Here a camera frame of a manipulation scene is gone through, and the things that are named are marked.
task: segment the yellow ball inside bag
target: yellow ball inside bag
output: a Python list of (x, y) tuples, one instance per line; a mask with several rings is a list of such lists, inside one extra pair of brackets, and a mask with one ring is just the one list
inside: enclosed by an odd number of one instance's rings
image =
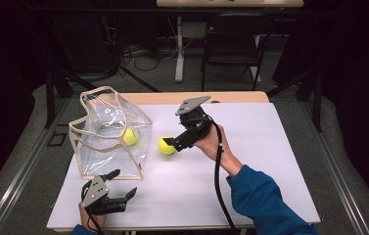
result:
[(172, 136), (163, 136), (159, 141), (159, 150), (164, 155), (172, 155), (175, 153), (175, 148), (173, 146), (169, 146), (163, 141), (163, 138), (172, 138)]
[(126, 132), (123, 135), (123, 141), (127, 146), (132, 146), (138, 142), (138, 137), (135, 135), (135, 132), (130, 128), (126, 128)]

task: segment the white tabletop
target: white tabletop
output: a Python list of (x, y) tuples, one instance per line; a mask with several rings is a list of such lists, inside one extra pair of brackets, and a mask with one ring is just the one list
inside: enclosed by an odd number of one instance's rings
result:
[(302, 0), (157, 0), (159, 7), (302, 7)]
[[(228, 227), (217, 201), (214, 162), (198, 148), (164, 156), (157, 148), (163, 135), (178, 136), (184, 127), (174, 114), (179, 105), (145, 105), (142, 110), (153, 120), (152, 138), (143, 180), (107, 181), (110, 198), (123, 197), (137, 187), (125, 212), (111, 213), (105, 229), (161, 230)], [(224, 125), (232, 151), (242, 163), (272, 176), (281, 188), (284, 201), (309, 223), (320, 222), (300, 168), (273, 104), (203, 104), (214, 120)], [(231, 206), (226, 172), (220, 170), (223, 200), (236, 226), (251, 227), (253, 222), (237, 214)], [(75, 158), (72, 159), (48, 228), (73, 229), (80, 218), (77, 204), (81, 187)]]

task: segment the human hand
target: human hand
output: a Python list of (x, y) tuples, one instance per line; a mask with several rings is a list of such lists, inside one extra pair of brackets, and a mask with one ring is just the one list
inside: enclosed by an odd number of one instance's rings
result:
[[(81, 205), (82, 205), (82, 202), (80, 202), (78, 204), (79, 211), (80, 211), (81, 225), (84, 228), (86, 228), (87, 230), (91, 231), (91, 232), (96, 232), (98, 230), (98, 228), (95, 226), (95, 223), (89, 219), (89, 214), (87, 214), (86, 209), (83, 208)], [(95, 220), (98, 223), (99, 227), (102, 228), (104, 226), (105, 222), (106, 222), (107, 215), (106, 214), (93, 215), (93, 217), (95, 218)]]
[[(231, 177), (233, 177), (240, 171), (243, 165), (230, 150), (230, 146), (224, 132), (224, 127), (221, 125), (219, 125), (218, 127), (221, 132), (223, 151), (221, 153), (220, 165), (230, 174)], [(203, 153), (205, 153), (210, 159), (216, 161), (218, 144), (217, 129), (214, 125), (212, 125), (208, 135), (205, 138), (194, 143), (194, 146), (201, 149)]]

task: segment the black chair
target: black chair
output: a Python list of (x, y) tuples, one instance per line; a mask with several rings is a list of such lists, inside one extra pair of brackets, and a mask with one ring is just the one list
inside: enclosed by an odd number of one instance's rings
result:
[[(273, 31), (271, 18), (259, 14), (221, 14), (206, 25), (205, 49), (202, 59), (202, 91), (205, 90), (206, 65), (257, 67), (252, 81), (255, 90), (266, 41)], [(256, 45), (254, 37), (264, 35)]]

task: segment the chair backrest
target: chair backrest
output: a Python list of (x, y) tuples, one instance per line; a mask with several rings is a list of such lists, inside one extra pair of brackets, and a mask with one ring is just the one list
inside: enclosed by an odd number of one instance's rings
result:
[(206, 26), (206, 33), (270, 34), (274, 22), (261, 14), (221, 14), (213, 17)]

